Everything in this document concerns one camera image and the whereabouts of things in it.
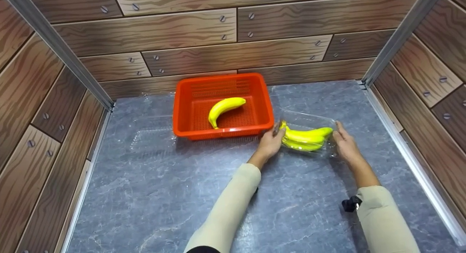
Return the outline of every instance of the long sleeve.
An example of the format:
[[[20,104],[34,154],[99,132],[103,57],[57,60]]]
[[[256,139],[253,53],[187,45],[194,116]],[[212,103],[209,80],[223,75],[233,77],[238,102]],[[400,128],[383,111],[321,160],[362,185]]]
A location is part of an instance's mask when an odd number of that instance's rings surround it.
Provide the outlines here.
[[[197,246],[210,246],[221,253],[230,252],[233,239],[254,195],[261,171],[252,164],[242,164],[215,202],[208,218],[191,236],[185,253]]]
[[[390,192],[381,186],[363,187],[358,217],[371,253],[419,252],[416,240]]]

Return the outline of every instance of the person's right hand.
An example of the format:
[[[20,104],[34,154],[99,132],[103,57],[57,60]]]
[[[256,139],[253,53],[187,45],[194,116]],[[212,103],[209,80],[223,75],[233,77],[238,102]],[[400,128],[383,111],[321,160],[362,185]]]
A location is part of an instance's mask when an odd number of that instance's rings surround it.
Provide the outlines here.
[[[340,157],[348,163],[349,166],[356,166],[361,163],[367,163],[361,155],[358,145],[354,138],[346,132],[343,124],[336,122],[337,130],[333,131],[333,138],[336,142],[336,149]]]

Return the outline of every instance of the metal frame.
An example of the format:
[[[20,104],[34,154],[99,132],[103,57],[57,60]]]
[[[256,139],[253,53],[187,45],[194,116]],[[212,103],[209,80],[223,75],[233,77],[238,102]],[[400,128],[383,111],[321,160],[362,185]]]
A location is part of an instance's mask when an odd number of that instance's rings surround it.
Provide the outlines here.
[[[71,219],[70,226],[68,228],[68,232],[66,233],[65,241],[63,242],[63,246],[62,246],[60,253],[66,253],[66,251],[68,250],[68,246],[70,245],[71,237],[73,236],[73,232],[75,231],[76,222],[78,220],[79,213],[83,206],[84,198],[86,197],[87,189],[89,187],[89,182],[92,177],[92,172],[94,171],[95,162],[97,161],[97,157],[100,152],[100,147],[102,146],[103,135],[105,133],[105,130],[107,129],[108,121],[110,121],[111,112],[105,111],[104,116],[105,118],[103,121],[102,130],[100,131],[99,139],[95,146],[94,154],[92,155],[92,158],[91,158],[91,163],[89,165],[88,173],[84,179],[83,189],[81,190],[78,202],[76,203],[75,212],[73,213],[73,218]]]
[[[438,0],[416,0],[371,64],[362,81],[369,88]]]
[[[111,111],[113,101],[31,0],[8,0],[96,99]]]
[[[450,235],[453,237],[453,240],[455,241],[456,245],[460,248],[460,250],[466,250],[466,233],[461,228],[456,218],[453,216],[453,213],[451,213],[451,210],[448,208],[445,201],[438,193],[434,184],[432,183],[432,181],[422,168],[421,164],[418,162],[418,160],[412,153],[411,149],[404,141],[403,137],[401,137],[398,130],[396,130],[387,113],[385,112],[380,102],[374,95],[374,92],[372,92],[372,89],[368,89],[366,91],[366,96],[369,102],[371,103],[372,107],[374,108],[375,112],[377,113],[378,117],[382,121],[383,126],[388,131],[391,139],[393,140],[393,142],[395,142],[396,147],[398,147],[398,150],[400,151],[401,155],[408,163],[408,166],[410,167],[414,176],[421,184],[422,189],[431,201],[432,205],[434,206],[435,210],[437,211],[438,215],[443,221],[445,227],[450,232]]]

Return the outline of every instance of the orange plastic basket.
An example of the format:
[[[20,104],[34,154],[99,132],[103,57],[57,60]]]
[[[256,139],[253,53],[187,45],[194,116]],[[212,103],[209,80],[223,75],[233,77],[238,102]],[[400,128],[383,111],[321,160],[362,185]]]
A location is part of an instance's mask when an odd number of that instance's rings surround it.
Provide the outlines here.
[[[243,97],[246,104],[209,123],[209,111],[220,100]],[[190,140],[256,135],[273,126],[272,104],[259,73],[184,79],[178,82],[173,108],[173,133]]]

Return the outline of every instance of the gray marble floor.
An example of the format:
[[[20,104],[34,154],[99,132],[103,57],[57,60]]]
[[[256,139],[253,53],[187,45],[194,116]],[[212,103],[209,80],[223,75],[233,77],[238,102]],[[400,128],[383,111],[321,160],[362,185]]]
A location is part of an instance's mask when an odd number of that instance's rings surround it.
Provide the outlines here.
[[[269,88],[281,109],[341,120],[387,187],[422,252],[456,246],[356,82]],[[116,103],[69,253],[182,252],[257,139],[189,142],[171,131],[173,95]],[[345,165],[280,152],[236,234],[234,253],[366,252],[340,202],[356,187]]]

